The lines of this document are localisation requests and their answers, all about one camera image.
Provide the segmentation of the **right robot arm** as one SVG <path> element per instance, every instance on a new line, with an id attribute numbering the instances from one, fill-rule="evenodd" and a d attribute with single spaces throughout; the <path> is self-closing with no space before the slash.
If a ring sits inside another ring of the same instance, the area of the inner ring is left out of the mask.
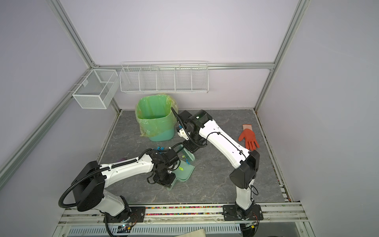
<path id="1" fill-rule="evenodd" d="M 171 108 L 171 111 L 179 124 L 177 132 L 184 138 L 185 149 L 194 153 L 210 143 L 234 168 L 229 177 L 236 186 L 235 217 L 246 220 L 253 214 L 257 215 L 258 213 L 253 211 L 255 202 L 252 197 L 252 186 L 259 169 L 260 154 L 239 145 L 204 110 L 194 115 L 186 110 L 177 113 Z"/>

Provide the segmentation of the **mint green dustpan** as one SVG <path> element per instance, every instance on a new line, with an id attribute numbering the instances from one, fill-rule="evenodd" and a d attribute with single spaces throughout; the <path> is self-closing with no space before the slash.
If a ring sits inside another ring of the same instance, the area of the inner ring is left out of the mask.
<path id="1" fill-rule="evenodd" d="M 187 180 L 189 180 L 194 169 L 195 167 L 193 165 L 190 165 L 190 168 L 188 171 L 180 171 L 179 168 L 173 171 L 173 174 L 175 174 L 175 179 L 173 183 L 171 184 L 171 186 L 167 188 L 167 190 L 171 190 L 177 182 L 186 182 Z"/>

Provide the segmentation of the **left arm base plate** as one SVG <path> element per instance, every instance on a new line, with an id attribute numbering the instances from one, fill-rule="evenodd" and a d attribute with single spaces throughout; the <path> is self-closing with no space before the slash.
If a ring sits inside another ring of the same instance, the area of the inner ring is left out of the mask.
<path id="1" fill-rule="evenodd" d="M 104 215 L 108 223 L 139 223 L 144 221 L 145 213 L 145 206 L 132 206 L 115 217 L 108 213 L 104 213 Z"/>

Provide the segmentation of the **mint green hand brush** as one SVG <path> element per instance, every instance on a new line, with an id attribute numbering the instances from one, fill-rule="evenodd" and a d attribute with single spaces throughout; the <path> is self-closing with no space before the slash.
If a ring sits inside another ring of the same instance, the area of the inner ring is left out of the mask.
<path id="1" fill-rule="evenodd" d="M 183 160 L 185 160 L 188 163 L 192 163 L 195 161 L 195 156 L 190 151 L 188 151 L 186 148 L 184 148 L 181 151 L 181 157 Z"/>

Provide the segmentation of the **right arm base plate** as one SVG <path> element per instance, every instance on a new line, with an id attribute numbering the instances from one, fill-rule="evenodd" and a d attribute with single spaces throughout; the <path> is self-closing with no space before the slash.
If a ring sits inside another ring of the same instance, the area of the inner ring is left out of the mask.
<path id="1" fill-rule="evenodd" d="M 247 210 L 237 204 L 223 205 L 222 214 L 225 221 L 261 221 L 264 219 L 261 206 L 253 203 Z"/>

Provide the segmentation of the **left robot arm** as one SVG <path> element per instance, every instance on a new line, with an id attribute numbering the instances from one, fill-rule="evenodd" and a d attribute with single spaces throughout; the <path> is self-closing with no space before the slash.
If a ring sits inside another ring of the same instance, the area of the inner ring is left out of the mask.
<path id="1" fill-rule="evenodd" d="M 131 212 L 126 199 L 108 192 L 106 188 L 145 173 L 151 173 L 153 184 L 170 187 L 176 178 L 173 171 L 179 163 L 174 147 L 166 150 L 149 148 L 136 158 L 112 164 L 89 162 L 62 194 L 58 205 L 61 208 L 76 207 L 80 212 L 95 209 L 124 221 Z"/>

